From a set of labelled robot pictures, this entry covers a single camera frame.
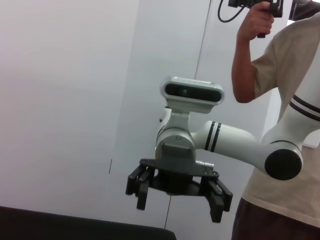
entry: black stripe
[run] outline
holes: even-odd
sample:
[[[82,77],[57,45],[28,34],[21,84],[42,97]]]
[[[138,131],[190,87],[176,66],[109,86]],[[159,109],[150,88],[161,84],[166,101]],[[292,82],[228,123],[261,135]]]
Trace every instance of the black stripe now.
[[[215,132],[213,143],[212,143],[212,147],[211,147],[211,152],[212,153],[215,151],[215,147],[216,147],[216,143],[217,143],[217,140],[218,140],[220,128],[221,128],[221,123],[219,123],[218,127],[216,128],[216,132]]]
[[[293,142],[287,141],[287,140],[277,140],[277,141],[270,142],[270,144],[281,143],[281,142],[282,142],[282,143],[292,144],[292,145],[296,146],[297,149],[299,149],[297,145],[295,145]]]
[[[208,138],[206,139],[206,143],[205,143],[205,147],[204,147],[204,150],[206,150],[206,151],[208,151],[209,143],[210,143],[210,140],[211,140],[211,135],[212,135],[212,132],[214,130],[215,124],[216,124],[215,121],[213,121],[212,124],[211,124],[210,131],[209,131],[209,134],[208,134]]]
[[[301,98],[297,97],[296,95],[293,96],[293,99],[296,100],[299,104],[301,104],[302,106],[317,112],[318,114],[320,114],[320,108],[313,106],[309,103],[307,103],[306,101],[303,101]]]
[[[314,115],[314,114],[312,114],[312,113],[310,113],[310,112],[307,112],[307,111],[301,109],[300,107],[298,107],[297,105],[295,105],[293,102],[290,102],[290,106],[291,106],[294,110],[296,110],[296,111],[298,111],[299,113],[305,115],[306,117],[320,122],[320,117],[318,117],[318,116],[316,116],[316,115]]]

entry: black joint cap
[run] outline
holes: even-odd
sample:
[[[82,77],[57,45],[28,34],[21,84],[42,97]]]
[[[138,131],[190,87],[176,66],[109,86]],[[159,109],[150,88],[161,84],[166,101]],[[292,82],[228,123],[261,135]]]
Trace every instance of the black joint cap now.
[[[264,169],[274,179],[290,180],[300,173],[302,160],[294,151],[279,149],[267,157]]]

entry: black table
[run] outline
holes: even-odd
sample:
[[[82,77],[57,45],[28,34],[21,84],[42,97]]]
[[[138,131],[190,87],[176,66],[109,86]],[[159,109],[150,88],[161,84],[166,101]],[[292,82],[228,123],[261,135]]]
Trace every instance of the black table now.
[[[2,240],[176,240],[171,231],[0,207]]]

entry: beige t-shirt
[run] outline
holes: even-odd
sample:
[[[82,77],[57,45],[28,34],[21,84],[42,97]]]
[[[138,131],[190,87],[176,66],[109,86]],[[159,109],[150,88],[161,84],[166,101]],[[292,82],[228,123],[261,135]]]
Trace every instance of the beige t-shirt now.
[[[265,54],[252,62],[256,68],[255,95],[259,97],[278,87],[282,101],[280,118],[305,77],[319,41],[320,14],[316,14],[283,29],[273,38]],[[301,173],[288,181],[273,179],[255,168],[243,198],[320,228],[320,146],[303,147],[302,156]]]

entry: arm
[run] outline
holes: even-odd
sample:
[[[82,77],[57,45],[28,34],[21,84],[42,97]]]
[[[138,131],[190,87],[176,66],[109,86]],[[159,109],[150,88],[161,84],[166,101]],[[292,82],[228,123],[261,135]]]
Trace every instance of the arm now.
[[[269,2],[254,5],[244,19],[236,41],[232,65],[232,86],[235,99],[240,103],[248,103],[255,99],[255,71],[251,63],[250,41],[259,33],[270,34],[274,18],[264,12],[270,7]]]

